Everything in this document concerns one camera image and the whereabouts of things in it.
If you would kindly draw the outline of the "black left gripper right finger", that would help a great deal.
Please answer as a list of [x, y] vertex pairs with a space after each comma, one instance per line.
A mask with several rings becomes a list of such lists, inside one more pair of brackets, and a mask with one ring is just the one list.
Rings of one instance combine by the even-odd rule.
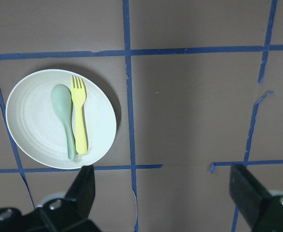
[[229, 194], [251, 229], [272, 199], [268, 190], [241, 164], [231, 166]]

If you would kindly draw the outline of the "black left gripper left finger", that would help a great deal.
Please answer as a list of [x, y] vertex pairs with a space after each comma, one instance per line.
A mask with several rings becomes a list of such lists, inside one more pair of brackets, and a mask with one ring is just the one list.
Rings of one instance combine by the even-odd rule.
[[64, 197], [82, 218], [88, 218], [95, 199], [93, 165], [83, 166]]

